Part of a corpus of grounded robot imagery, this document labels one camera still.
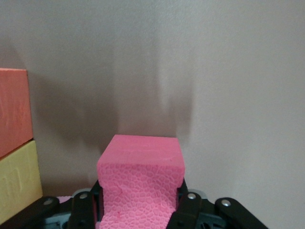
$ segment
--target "pink foam block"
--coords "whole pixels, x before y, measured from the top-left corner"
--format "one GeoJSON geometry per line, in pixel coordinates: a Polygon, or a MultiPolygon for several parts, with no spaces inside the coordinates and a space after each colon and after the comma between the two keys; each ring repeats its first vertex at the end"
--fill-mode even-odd
{"type": "Polygon", "coordinates": [[[177,138],[115,135],[97,164],[100,229],[164,229],[177,205],[184,161],[177,138]]]}
{"type": "Polygon", "coordinates": [[[33,138],[26,70],[0,68],[0,157],[33,138]]]}

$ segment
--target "stacked block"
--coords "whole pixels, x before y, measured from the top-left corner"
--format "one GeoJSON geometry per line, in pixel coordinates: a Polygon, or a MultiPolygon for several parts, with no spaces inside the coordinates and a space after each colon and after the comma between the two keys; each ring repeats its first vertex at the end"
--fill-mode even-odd
{"type": "Polygon", "coordinates": [[[177,205],[184,161],[177,138],[115,135],[97,164],[100,228],[166,228],[177,205]]]}
{"type": "Polygon", "coordinates": [[[0,224],[42,196],[26,70],[0,68],[0,224]]]}

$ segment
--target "silver screw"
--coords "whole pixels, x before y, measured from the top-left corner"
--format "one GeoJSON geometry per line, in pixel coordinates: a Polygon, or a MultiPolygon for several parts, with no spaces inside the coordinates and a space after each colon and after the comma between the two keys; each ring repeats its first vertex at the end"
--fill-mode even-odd
{"type": "Polygon", "coordinates": [[[43,205],[49,205],[49,204],[51,204],[52,202],[53,202],[52,199],[48,199],[48,200],[44,201],[43,205]]]}
{"type": "Polygon", "coordinates": [[[87,193],[83,193],[80,195],[80,199],[85,199],[87,198],[88,194],[87,193]]]}
{"type": "Polygon", "coordinates": [[[229,207],[231,205],[231,202],[227,199],[223,199],[221,201],[222,205],[226,206],[226,207],[229,207]]]}
{"type": "Polygon", "coordinates": [[[189,194],[187,195],[187,197],[188,197],[189,199],[196,199],[196,195],[195,195],[194,193],[189,193],[189,194]]]}

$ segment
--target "gray surface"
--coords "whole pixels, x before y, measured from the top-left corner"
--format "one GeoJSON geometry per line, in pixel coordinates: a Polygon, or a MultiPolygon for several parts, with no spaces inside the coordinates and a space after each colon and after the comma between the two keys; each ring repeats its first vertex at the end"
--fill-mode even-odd
{"type": "Polygon", "coordinates": [[[177,136],[189,187],[303,228],[304,25],[304,1],[2,0],[44,194],[91,186],[115,133],[177,136]]]}

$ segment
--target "yellow block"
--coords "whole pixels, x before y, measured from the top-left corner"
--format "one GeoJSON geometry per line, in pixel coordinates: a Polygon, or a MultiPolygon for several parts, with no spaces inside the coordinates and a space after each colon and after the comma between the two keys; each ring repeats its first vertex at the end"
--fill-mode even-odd
{"type": "Polygon", "coordinates": [[[0,224],[42,196],[35,141],[0,160],[0,224]]]}

